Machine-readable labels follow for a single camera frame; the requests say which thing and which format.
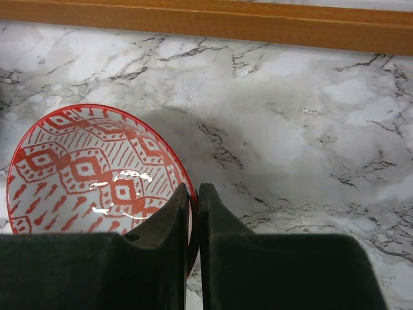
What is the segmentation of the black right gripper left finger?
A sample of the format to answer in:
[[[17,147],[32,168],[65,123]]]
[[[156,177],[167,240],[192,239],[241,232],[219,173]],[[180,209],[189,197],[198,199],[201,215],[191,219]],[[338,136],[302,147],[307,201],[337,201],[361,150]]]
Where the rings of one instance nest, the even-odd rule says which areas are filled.
[[[189,195],[126,235],[1,236],[2,309],[183,309]]]

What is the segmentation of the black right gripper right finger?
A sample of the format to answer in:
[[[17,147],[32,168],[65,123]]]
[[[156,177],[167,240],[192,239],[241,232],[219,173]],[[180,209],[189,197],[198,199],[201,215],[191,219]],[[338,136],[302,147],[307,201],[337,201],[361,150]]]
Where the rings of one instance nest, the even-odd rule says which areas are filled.
[[[386,309],[362,246],[344,234],[258,234],[199,188],[205,309]]]

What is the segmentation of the red patterned bowl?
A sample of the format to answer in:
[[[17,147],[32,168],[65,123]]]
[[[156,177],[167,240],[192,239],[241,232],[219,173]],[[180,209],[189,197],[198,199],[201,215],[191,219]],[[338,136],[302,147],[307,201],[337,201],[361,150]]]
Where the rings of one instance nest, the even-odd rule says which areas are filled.
[[[7,213],[16,240],[39,234],[91,242],[141,225],[181,184],[189,195],[191,269],[197,194],[177,154],[136,116],[76,104],[42,117],[19,142],[6,179]]]

